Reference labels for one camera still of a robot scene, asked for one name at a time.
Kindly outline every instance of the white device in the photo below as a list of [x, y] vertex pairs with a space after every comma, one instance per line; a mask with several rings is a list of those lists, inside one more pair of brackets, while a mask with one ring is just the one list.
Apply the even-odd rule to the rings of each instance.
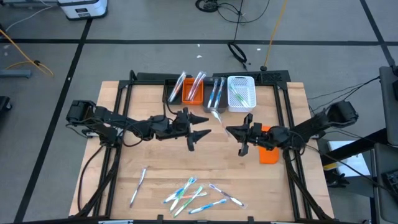
[[58, 5], [69, 20], [100, 18], [108, 12], [108, 0], [58, 0]]

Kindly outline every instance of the green toothbrush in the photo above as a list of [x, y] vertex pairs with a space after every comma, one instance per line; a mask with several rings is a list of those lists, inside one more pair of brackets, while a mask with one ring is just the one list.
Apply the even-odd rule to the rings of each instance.
[[232, 93], [234, 94], [235, 98], [245, 107], [248, 108], [249, 104], [246, 102], [246, 100], [244, 100], [244, 98], [238, 93], [238, 91], [236, 91], [235, 89], [235, 85], [230, 83], [229, 84], [229, 90], [232, 91]]
[[179, 208], [179, 209], [175, 212], [174, 218], [175, 218], [177, 215], [179, 215], [179, 213], [180, 213], [189, 203], [191, 203], [191, 201], [193, 201], [193, 199], [195, 199], [195, 197], [197, 197], [197, 196], [199, 195], [199, 193], [201, 192], [202, 189], [203, 189], [203, 187], [200, 186], [200, 187], [198, 188], [198, 190], [195, 192], [194, 196], [193, 196], [192, 198], [190, 198], [189, 200], [187, 200], [187, 202], [185, 202], [185, 204], [183, 204], [183, 205], [181, 206], [181, 208]]

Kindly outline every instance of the orange object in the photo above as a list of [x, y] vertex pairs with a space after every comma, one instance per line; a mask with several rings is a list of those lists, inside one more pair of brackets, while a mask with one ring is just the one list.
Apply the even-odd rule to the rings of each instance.
[[184, 83], [182, 85], [182, 103], [185, 103], [186, 105], [202, 105], [203, 103], [203, 81], [199, 83], [199, 87], [195, 97], [193, 98], [193, 101], [187, 100], [189, 91], [191, 91], [194, 81], [194, 78], [184, 79]]
[[[268, 131], [271, 127], [263, 126], [262, 131]], [[267, 150], [264, 147], [258, 146], [259, 149], [259, 161], [261, 164], [275, 164], [279, 159], [279, 149], [275, 147], [273, 150]]]

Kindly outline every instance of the toothbrush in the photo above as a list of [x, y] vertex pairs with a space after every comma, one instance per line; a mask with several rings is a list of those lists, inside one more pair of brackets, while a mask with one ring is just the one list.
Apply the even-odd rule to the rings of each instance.
[[132, 203], [134, 202], [134, 199], [136, 198], [136, 195], [137, 195], [137, 193], [138, 193], [139, 187], [141, 186], [142, 181], [144, 180], [144, 177], [145, 177], [145, 173], [146, 173], [146, 172], [147, 172], [147, 169], [146, 169], [146, 168], [143, 168], [143, 169], [142, 169], [142, 172], [141, 172], [141, 178], [140, 178], [140, 180], [139, 180], [139, 183], [138, 183], [138, 186], [137, 186], [137, 188], [136, 188], [136, 191], [134, 192], [134, 194], [133, 194], [132, 197], [131, 197], [130, 208], [132, 207]]
[[[206, 196], [206, 195], [207, 195], [207, 192], [203, 192], [203, 193], [198, 194], [197, 197], [203, 197], [203, 196]], [[181, 199], [192, 198], [193, 196], [194, 196], [193, 194], [191, 194], [191, 195], [185, 195], [185, 196], [182, 196]], [[175, 199], [177, 199], [177, 196], [176, 196], [175, 193], [174, 193], [174, 194], [170, 195], [163, 203], [167, 203], [167, 202], [169, 202], [169, 201], [171, 201], [171, 200], [175, 200]]]
[[191, 210], [191, 211], [188, 212], [188, 214], [198, 213], [198, 212], [201, 212], [201, 211], [206, 210], [208, 208], [211, 208], [211, 207], [213, 207], [216, 204], [225, 203], [225, 202], [226, 202], [226, 199], [224, 198], [224, 199], [219, 200], [218, 202], [213, 202], [213, 203], [210, 203], [208, 205], [202, 206], [200, 208], [196, 208], [194, 210]]
[[209, 103], [207, 104], [207, 108], [210, 108], [211, 103], [213, 102], [214, 94], [215, 94], [216, 89], [217, 89], [217, 84], [218, 84], [218, 79], [214, 80], [214, 86], [213, 86], [213, 90], [211, 91], [211, 95], [210, 95], [210, 98], [209, 98]]
[[216, 108], [216, 109], [218, 108], [218, 105], [220, 104], [221, 93], [223, 92], [224, 83], [225, 83], [225, 78], [221, 78], [220, 88], [218, 89], [216, 102], [214, 103], [214, 108]]
[[166, 198], [166, 200], [163, 201], [163, 203], [167, 203], [167, 202], [169, 202], [169, 201], [171, 201], [171, 200], [177, 199], [176, 196], [177, 196], [183, 189], [184, 189], [184, 188], [182, 187], [182, 188], [176, 190], [172, 195], [168, 196], [168, 197]]
[[214, 186], [213, 184], [209, 184], [209, 187], [211, 187], [212, 189], [215, 189], [216, 191], [218, 191], [219, 193], [223, 194], [225, 197], [231, 199], [231, 201], [233, 201], [235, 204], [239, 205], [240, 207], [244, 207], [244, 204], [239, 201], [238, 199], [230, 196], [229, 194], [225, 193], [224, 191], [218, 189], [216, 186]]
[[185, 77], [187, 77], [187, 74], [185, 72], [182, 72], [182, 74], [180, 75], [180, 77], [178, 78], [172, 93], [170, 94], [169, 97], [169, 103], [173, 102], [175, 96], [177, 95], [178, 91], [180, 91], [182, 83], [184, 82]]
[[202, 80], [203, 80], [205, 77], [206, 77], [206, 73], [202, 73], [202, 75], [201, 75], [201, 77], [199, 78], [197, 84], [196, 84], [195, 86], [192, 86], [191, 91], [192, 91], [192, 90], [193, 90], [193, 91], [192, 91], [192, 94], [191, 94], [190, 98], [188, 99], [189, 101], [192, 101], [192, 100], [194, 99], [195, 95], [197, 94], [197, 91], [198, 91], [200, 82], [202, 82]]
[[191, 202], [193, 201], [193, 199], [195, 199], [195, 198], [198, 196], [198, 194], [201, 192], [202, 189], [203, 189], [203, 187], [200, 186], [200, 187], [198, 188], [198, 190], [196, 191], [195, 195], [194, 195], [192, 198], [190, 198], [189, 200], [187, 200], [187, 202], [185, 202], [185, 204], [183, 204], [183, 205], [180, 207], [180, 209], [178, 209], [178, 210], [175, 212], [174, 218], [175, 218], [177, 215], [179, 215], [179, 213], [180, 213], [187, 205], [189, 205], [189, 203], [191, 203]]
[[184, 195], [184, 193], [187, 191], [188, 187], [195, 183], [197, 180], [196, 178], [189, 178], [188, 182], [185, 184], [184, 188], [182, 189], [182, 191], [177, 195], [177, 199], [174, 200], [172, 206], [170, 207], [170, 212], [175, 208], [175, 206], [178, 204], [178, 202], [180, 201], [181, 197]]
[[199, 73], [198, 73], [198, 76], [195, 78], [195, 81], [193, 81], [191, 90], [189, 91], [189, 94], [188, 94], [188, 96], [187, 96], [187, 100], [190, 100], [190, 98], [191, 98], [191, 96], [192, 96], [192, 93], [193, 93], [193, 90], [194, 90], [195, 87], [198, 85], [199, 80], [200, 80], [200, 78], [201, 78], [202, 75], [203, 75], [203, 73], [202, 73], [202, 72], [199, 72]]
[[235, 86], [230, 83], [229, 84], [229, 89], [231, 90], [231, 92], [233, 93], [233, 95], [235, 96], [235, 98], [245, 107], [248, 108], [249, 104], [246, 102], [246, 100], [244, 100], [244, 98], [238, 93], [238, 91], [236, 91]]

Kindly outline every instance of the orange block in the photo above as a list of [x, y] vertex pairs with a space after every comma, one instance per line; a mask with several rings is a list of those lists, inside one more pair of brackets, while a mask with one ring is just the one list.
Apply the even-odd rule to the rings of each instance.
[[[261, 130], [268, 131], [271, 127], [263, 126]], [[275, 147], [273, 150], [267, 150], [264, 147], [258, 146], [259, 149], [259, 162], [260, 164], [275, 164], [279, 159], [279, 149]]]

